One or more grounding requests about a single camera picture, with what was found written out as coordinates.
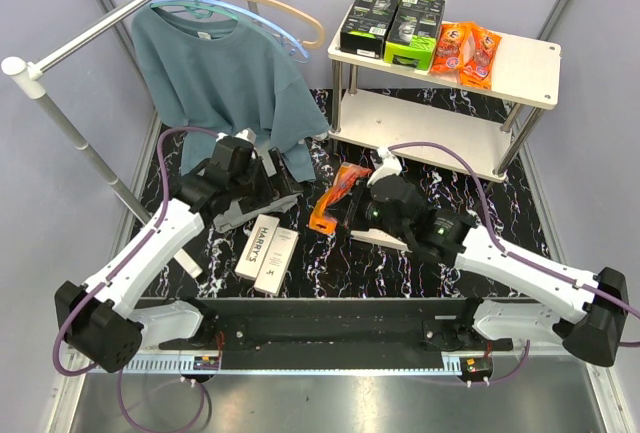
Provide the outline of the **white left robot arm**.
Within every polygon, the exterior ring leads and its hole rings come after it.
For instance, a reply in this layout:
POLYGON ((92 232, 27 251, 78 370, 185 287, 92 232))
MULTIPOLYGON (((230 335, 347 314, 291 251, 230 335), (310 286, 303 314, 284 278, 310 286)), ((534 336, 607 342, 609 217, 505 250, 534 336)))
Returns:
POLYGON ((222 135, 210 157, 167 187, 159 210, 99 272, 84 283, 63 283, 54 295, 59 326, 52 359, 63 367, 60 347, 67 344, 108 373, 123 369, 145 348, 186 341, 196 349, 215 339, 215 313, 195 299, 140 309, 151 281, 202 231, 236 228, 296 203, 302 186, 280 152, 261 156, 245 136, 222 135))

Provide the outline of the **black green razor box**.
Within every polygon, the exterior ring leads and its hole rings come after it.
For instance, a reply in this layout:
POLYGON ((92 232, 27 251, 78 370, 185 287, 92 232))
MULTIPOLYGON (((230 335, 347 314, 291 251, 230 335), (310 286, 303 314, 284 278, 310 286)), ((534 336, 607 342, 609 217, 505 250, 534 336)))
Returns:
POLYGON ((445 0, 400 0, 383 61, 421 71, 431 67, 441 33, 445 0))

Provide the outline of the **orange snack packet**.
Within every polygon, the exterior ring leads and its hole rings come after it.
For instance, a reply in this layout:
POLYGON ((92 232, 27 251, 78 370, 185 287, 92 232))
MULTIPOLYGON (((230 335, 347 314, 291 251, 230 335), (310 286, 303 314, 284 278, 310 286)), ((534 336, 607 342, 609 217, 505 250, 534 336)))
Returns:
POLYGON ((473 53, 460 72, 460 84, 490 90, 493 63, 503 37, 475 24, 471 26, 471 35, 473 53))
POLYGON ((349 162, 340 165, 331 187, 316 202, 308 227, 318 233, 332 235, 338 225, 335 217, 327 210, 335 203, 341 201, 361 178, 367 178, 372 174, 370 168, 365 168, 349 162))
POLYGON ((460 72, 470 51, 472 22, 446 23, 442 26, 430 72, 460 72))

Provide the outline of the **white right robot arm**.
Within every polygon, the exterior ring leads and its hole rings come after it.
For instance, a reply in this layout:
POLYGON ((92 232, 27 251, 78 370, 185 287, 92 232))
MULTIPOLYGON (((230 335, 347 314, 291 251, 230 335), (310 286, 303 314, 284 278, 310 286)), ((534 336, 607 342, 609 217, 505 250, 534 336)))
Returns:
POLYGON ((482 275, 529 297, 529 303, 474 300, 454 324, 466 349, 487 340, 523 339, 559 345, 587 363, 610 367, 628 316, 626 277, 556 263, 511 243, 498 245, 467 213, 433 207, 399 176, 359 180, 345 217, 353 239, 404 251, 424 264, 482 275))

